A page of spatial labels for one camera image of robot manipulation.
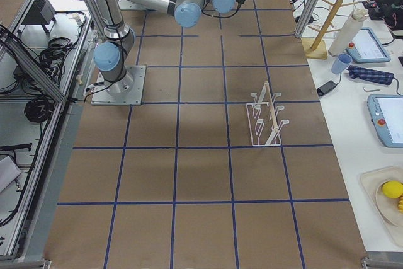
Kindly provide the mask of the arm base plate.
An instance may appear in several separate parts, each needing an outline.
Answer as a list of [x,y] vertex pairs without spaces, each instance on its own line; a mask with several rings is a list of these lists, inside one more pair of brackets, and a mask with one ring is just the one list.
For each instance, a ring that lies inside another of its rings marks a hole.
[[94,106],[123,106],[141,105],[144,80],[147,66],[127,66],[126,76],[114,84],[104,81],[99,72],[98,82],[100,85],[93,85],[91,92],[91,104]]

